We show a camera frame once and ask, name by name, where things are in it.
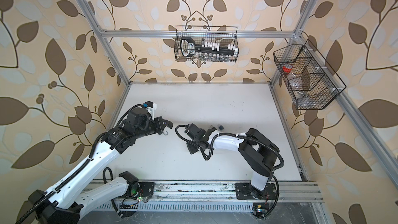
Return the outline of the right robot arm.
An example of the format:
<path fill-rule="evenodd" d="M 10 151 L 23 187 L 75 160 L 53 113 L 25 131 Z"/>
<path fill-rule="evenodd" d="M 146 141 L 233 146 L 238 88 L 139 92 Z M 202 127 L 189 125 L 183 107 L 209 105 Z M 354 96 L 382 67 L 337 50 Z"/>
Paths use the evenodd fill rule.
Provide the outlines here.
<path fill-rule="evenodd" d="M 267 196 L 267 184 L 275 171 L 285 165 L 279 148 L 254 128 L 233 134 L 220 132 L 215 127 L 204 130 L 191 123 L 178 125 L 175 132 L 185 141 L 190 154 L 200 152 L 206 161 L 212 158 L 216 149 L 238 152 L 253 170 L 247 194 L 255 199 L 262 200 Z"/>

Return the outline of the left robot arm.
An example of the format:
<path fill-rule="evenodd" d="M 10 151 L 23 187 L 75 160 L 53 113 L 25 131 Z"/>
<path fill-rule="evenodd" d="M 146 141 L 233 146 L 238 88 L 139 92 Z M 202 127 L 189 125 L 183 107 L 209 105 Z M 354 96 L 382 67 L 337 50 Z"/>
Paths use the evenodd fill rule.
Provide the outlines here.
<path fill-rule="evenodd" d="M 173 128 L 171 121 L 154 116 L 155 109 L 154 103 L 146 102 L 126 111 L 115 127 L 96 138 L 85 160 L 47 190 L 36 190 L 29 196 L 32 206 L 16 222 L 21 224 L 33 216 L 41 224 L 76 224 L 103 203 L 130 192 L 138 179 L 129 172 L 86 194 L 83 190 L 137 139 L 167 134 L 165 129 Z"/>

